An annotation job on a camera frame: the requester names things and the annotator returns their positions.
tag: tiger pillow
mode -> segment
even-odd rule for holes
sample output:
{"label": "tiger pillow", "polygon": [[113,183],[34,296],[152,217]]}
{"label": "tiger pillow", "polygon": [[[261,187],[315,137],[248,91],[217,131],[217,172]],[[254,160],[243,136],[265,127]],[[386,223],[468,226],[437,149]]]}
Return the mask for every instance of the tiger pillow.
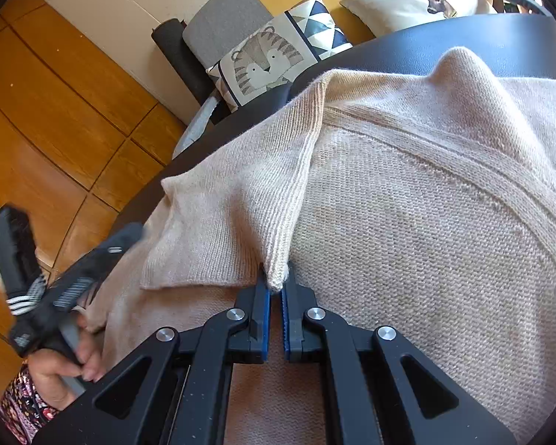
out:
{"label": "tiger pillow", "polygon": [[323,1],[304,0],[267,22],[206,72],[234,112],[351,46]]}

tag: silver screw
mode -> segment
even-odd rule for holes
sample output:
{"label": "silver screw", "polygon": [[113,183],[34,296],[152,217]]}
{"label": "silver screw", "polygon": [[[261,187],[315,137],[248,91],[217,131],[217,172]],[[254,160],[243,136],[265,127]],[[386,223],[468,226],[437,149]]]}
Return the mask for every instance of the silver screw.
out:
{"label": "silver screw", "polygon": [[158,341],[171,341],[175,337],[175,331],[171,328],[161,328],[156,332]]}
{"label": "silver screw", "polygon": [[233,308],[226,312],[226,317],[231,321],[241,321],[245,317],[245,312],[239,308]]}
{"label": "silver screw", "polygon": [[385,339],[387,341],[391,341],[393,338],[396,337],[396,330],[394,330],[391,326],[381,326],[377,330],[377,334],[381,339]]}
{"label": "silver screw", "polygon": [[309,308],[307,310],[307,316],[312,320],[322,320],[325,318],[325,311],[321,308]]}

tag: floral sleeve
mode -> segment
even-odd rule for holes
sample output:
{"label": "floral sleeve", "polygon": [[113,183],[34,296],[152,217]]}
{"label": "floral sleeve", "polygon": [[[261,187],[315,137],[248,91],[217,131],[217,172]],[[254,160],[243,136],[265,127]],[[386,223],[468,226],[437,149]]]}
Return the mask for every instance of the floral sleeve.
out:
{"label": "floral sleeve", "polygon": [[56,414],[57,410],[37,393],[29,367],[24,363],[0,398],[0,418],[22,444],[30,445],[37,430]]}

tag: knitted garment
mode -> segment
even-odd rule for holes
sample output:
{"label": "knitted garment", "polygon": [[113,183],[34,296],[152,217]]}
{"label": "knitted garment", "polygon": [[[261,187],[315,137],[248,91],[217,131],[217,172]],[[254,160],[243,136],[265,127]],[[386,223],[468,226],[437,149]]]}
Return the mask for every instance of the knitted garment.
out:
{"label": "knitted garment", "polygon": [[[526,443],[556,405],[556,81],[452,49],[426,77],[333,70],[185,174],[88,309],[111,366],[202,325],[263,262],[390,324]],[[227,444],[324,442],[315,365],[236,366]]]}

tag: wooden floor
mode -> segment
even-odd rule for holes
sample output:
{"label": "wooden floor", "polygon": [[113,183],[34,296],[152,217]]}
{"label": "wooden floor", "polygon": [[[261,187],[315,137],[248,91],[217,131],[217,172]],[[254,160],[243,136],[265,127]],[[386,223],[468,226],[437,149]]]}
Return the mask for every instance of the wooden floor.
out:
{"label": "wooden floor", "polygon": [[[0,206],[25,209],[50,281],[107,235],[184,124],[43,0],[0,11]],[[0,394],[21,360],[0,282]]]}

